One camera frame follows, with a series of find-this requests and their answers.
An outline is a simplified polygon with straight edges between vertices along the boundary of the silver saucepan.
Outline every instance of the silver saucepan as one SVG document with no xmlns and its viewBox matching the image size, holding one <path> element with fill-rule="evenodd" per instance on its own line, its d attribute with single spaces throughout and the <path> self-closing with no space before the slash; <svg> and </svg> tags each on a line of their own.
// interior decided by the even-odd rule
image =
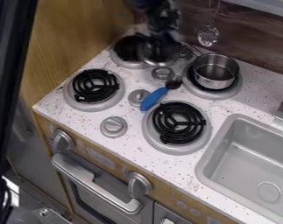
<svg viewBox="0 0 283 224">
<path fill-rule="evenodd" d="M 238 63 L 227 56 L 207 53 L 195 59 L 193 63 L 195 80 L 205 88 L 225 89 L 238 77 Z"/>
</svg>

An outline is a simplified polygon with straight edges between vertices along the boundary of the black coil burner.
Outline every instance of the black coil burner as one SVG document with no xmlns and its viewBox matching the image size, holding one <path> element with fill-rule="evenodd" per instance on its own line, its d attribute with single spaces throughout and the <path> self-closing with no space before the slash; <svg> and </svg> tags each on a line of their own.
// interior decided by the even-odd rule
<svg viewBox="0 0 283 224">
<path fill-rule="evenodd" d="M 202 91 L 209 91 L 209 92 L 215 92 L 215 93 L 219 93 L 219 92 L 223 92 L 225 90 L 228 90 L 232 87 L 235 87 L 237 82 L 238 82 L 238 77 L 236 77 L 235 81 L 226 88 L 222 88 L 222 89 L 212 89 L 212 88 L 208 88 L 208 87 L 203 87 L 201 84 L 199 84 L 196 79 L 195 79 L 195 73 L 193 71 L 193 67 L 191 66 L 188 70 L 187 70 L 187 78 L 189 79 L 189 81 L 191 81 L 198 89 L 202 90 Z"/>
<path fill-rule="evenodd" d="M 119 83 L 114 74 L 91 69 L 74 77 L 73 89 L 77 102 L 101 102 L 109 99 L 119 89 Z"/>
<path fill-rule="evenodd" d="M 114 45 L 114 51 L 124 61 L 139 62 L 138 46 L 143 42 L 138 36 L 125 37 Z"/>
<path fill-rule="evenodd" d="M 207 122 L 196 108 L 183 102 L 161 103 L 152 115 L 163 144 L 187 144 L 199 138 Z"/>
</svg>

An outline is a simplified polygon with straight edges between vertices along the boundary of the toy kitchen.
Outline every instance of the toy kitchen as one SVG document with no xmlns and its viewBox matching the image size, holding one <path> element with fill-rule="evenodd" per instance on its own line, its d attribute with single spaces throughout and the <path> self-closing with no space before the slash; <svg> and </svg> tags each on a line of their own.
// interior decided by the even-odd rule
<svg viewBox="0 0 283 224">
<path fill-rule="evenodd" d="M 129 30 L 33 106 L 69 210 L 91 224 L 283 223 L 283 75 L 186 43 L 153 63 L 146 43 Z"/>
</svg>

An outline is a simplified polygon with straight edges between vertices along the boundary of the speckled countertop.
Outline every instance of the speckled countertop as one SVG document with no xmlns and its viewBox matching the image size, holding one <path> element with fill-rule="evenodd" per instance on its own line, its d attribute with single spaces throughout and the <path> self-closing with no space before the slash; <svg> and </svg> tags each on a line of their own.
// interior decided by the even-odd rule
<svg viewBox="0 0 283 224">
<path fill-rule="evenodd" d="M 188 62 L 179 62 L 173 69 L 180 74 Z M 203 109 L 212 124 L 212 138 L 231 114 L 245 114 L 263 123 L 272 124 L 273 115 L 283 102 L 283 75 L 267 71 L 238 61 L 244 85 L 241 92 L 225 101 L 208 101 L 190 94 L 183 86 L 171 91 L 165 100 L 191 102 Z M 33 109 L 36 113 L 65 125 L 76 134 L 97 144 L 124 161 L 137 166 L 144 172 L 166 181 L 186 195 L 213 207 L 240 223 L 273 224 L 274 222 L 253 212 L 245 206 L 228 199 L 222 194 L 203 185 L 195 176 L 195 166 L 207 146 L 187 156 L 170 156 L 150 146 L 142 137 L 141 122 L 144 113 L 128 103 L 128 94 L 135 89 L 144 88 L 153 91 L 162 85 L 152 79 L 152 68 L 130 70 L 115 65 L 109 52 L 104 50 L 87 65 L 81 68 L 105 68 L 119 74 L 125 84 L 125 97 L 113 108 L 103 112 L 86 113 L 70 108 L 63 99 L 64 83 L 55 88 Z M 101 122 L 109 116 L 121 116 L 129 124 L 126 135 L 111 140 L 99 130 Z"/>
</svg>

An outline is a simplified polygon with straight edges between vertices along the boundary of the oven handle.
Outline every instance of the oven handle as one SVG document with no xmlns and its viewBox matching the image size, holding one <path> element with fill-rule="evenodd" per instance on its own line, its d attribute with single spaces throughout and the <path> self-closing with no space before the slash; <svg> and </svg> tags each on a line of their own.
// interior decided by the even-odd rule
<svg viewBox="0 0 283 224">
<path fill-rule="evenodd" d="M 52 165 L 57 171 L 67 176 L 68 179 L 127 214 L 136 214 L 142 207 L 142 204 L 136 199 L 131 199 L 130 202 L 125 203 L 110 192 L 101 188 L 93 182 L 95 179 L 94 173 L 86 170 L 72 158 L 63 155 L 62 153 L 58 152 L 53 155 Z"/>
</svg>

